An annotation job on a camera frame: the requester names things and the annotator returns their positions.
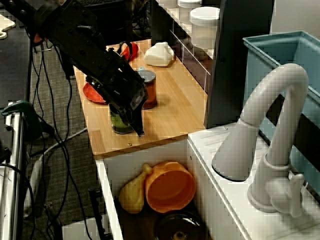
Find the red plate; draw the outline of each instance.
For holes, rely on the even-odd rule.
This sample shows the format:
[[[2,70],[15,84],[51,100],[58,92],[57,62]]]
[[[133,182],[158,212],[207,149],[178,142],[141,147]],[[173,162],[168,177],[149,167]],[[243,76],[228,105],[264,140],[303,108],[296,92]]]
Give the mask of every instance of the red plate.
[[[102,98],[102,96],[97,93],[97,91],[89,84],[86,83],[83,87],[83,93],[85,97],[92,102],[98,103],[98,104],[104,104],[106,101]]]

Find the white lid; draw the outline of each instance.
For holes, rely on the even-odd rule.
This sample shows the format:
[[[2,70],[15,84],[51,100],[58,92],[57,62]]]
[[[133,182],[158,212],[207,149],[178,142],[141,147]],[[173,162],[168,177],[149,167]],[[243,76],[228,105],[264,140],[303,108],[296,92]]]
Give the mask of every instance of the white lid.
[[[202,0],[178,0],[178,6],[186,9],[200,8]]]
[[[203,6],[193,9],[190,12],[190,22],[194,25],[213,28],[218,25],[220,8]]]

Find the white jar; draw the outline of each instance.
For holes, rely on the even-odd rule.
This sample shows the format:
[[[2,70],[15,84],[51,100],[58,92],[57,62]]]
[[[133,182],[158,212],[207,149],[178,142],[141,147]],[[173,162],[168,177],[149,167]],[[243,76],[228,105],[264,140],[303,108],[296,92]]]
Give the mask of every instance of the white jar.
[[[165,9],[175,9],[178,7],[177,0],[158,0],[160,7]]]
[[[190,12],[191,43],[201,49],[213,49],[216,42],[220,9],[204,6]]]
[[[193,9],[200,8],[202,0],[178,0],[179,21],[183,24],[191,24],[190,12]]]

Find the green clamp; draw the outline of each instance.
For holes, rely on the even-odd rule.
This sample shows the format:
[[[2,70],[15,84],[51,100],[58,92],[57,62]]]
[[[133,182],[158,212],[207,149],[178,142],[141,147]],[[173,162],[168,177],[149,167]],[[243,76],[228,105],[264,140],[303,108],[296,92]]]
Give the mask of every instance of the green clamp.
[[[19,100],[14,102],[13,104],[7,106],[1,111],[3,116],[8,116],[13,113],[23,113],[28,134],[26,135],[26,139],[29,141],[36,140],[42,136],[43,128],[39,121],[38,115],[32,106],[32,104],[28,101]]]

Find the screw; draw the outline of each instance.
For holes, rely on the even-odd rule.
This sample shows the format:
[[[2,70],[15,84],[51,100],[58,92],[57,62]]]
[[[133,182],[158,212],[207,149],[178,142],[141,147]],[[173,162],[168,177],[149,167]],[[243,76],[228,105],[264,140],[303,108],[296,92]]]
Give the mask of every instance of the screw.
[[[14,7],[16,6],[15,2],[12,1],[12,0],[9,1],[9,5],[10,5],[10,7],[12,7],[12,8],[14,8]]]

